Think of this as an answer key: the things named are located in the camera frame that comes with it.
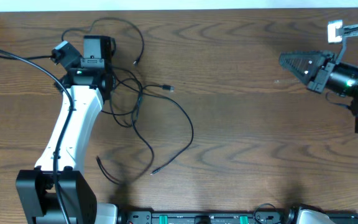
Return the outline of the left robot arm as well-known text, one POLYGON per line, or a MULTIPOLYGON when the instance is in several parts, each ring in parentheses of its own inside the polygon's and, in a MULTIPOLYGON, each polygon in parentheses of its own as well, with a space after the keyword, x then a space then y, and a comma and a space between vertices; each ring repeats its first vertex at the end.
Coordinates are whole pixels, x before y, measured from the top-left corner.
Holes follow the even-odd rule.
POLYGON ((83 41, 83 52, 65 40, 52 50, 52 62, 67 73, 56 82, 63 101, 50 140, 34 168, 16 179, 28 223, 117 223, 117 206, 98 202, 84 178, 90 134, 115 84, 115 40, 86 35, 83 41))

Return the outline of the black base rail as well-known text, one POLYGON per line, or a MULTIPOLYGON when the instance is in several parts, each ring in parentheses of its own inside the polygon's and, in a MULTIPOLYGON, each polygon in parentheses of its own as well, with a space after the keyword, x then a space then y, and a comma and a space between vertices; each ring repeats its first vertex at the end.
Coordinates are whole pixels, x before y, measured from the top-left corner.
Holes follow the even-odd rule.
POLYGON ((251 224, 251 223, 349 223, 358 224, 358 214, 352 212, 326 213, 320 208, 295 204, 277 209, 270 203, 245 212, 157 212, 153 210, 123 210, 117 224, 251 224))

